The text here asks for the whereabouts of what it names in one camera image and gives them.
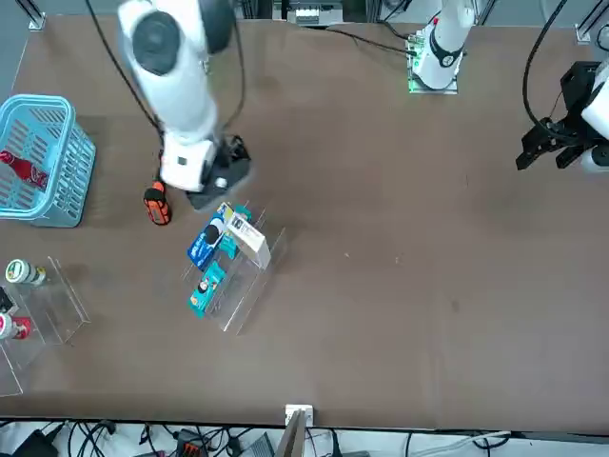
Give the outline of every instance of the plastic basket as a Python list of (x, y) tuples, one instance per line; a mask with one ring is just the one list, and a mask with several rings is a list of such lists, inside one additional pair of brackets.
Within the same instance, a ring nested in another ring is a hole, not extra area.
[(0, 163), (0, 219), (41, 227), (75, 227), (83, 215), (95, 146), (63, 97), (14, 95), (0, 108), (0, 150), (30, 160), (49, 174), (42, 191)]

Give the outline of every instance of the blue box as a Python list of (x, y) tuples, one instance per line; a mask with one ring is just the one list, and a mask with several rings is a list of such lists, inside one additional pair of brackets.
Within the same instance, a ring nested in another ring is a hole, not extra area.
[(188, 248), (188, 258), (200, 271), (205, 269), (207, 260), (211, 258), (213, 251), (220, 244), (225, 233), (226, 223), (232, 215), (232, 208), (228, 204), (222, 203)]

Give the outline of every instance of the brown table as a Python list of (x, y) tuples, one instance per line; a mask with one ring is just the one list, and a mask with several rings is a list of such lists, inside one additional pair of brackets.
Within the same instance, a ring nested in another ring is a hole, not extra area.
[[(2, 257), (60, 258), (93, 323), (39, 359), (3, 413), (279, 424), (286, 403), (309, 403), (328, 426), (605, 431), (607, 177), (550, 156), (514, 164), (539, 30), (472, 30), (459, 96), (408, 95), (400, 55), (338, 34), (242, 31), (234, 130), (256, 174), (241, 195), (268, 204), (290, 247), (239, 337), (187, 307), (185, 249), (206, 215), (177, 191), (169, 227), (144, 215), (157, 138), (89, 19), (31, 35), (15, 92), (66, 96), (97, 163), (80, 227), (3, 222)], [(571, 30), (548, 34), (531, 75), (539, 117), (585, 56)], [(224, 117), (236, 62), (213, 64)]]

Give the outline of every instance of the red bottle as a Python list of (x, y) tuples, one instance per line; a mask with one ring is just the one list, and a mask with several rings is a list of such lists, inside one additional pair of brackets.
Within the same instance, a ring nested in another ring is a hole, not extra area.
[(4, 162), (11, 167), (24, 183), (32, 184), (42, 191), (46, 190), (49, 175), (37, 168), (29, 160), (20, 159), (7, 150), (3, 150), (0, 152), (0, 162)]

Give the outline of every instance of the teal package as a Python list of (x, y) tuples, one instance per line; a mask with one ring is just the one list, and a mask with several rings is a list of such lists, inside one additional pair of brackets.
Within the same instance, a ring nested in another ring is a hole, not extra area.
[(201, 281), (197, 288), (190, 295), (190, 309), (199, 319), (203, 319), (206, 314), (207, 305), (211, 302), (216, 289), (225, 278), (226, 273), (220, 268), (218, 262), (213, 261), (201, 276)]

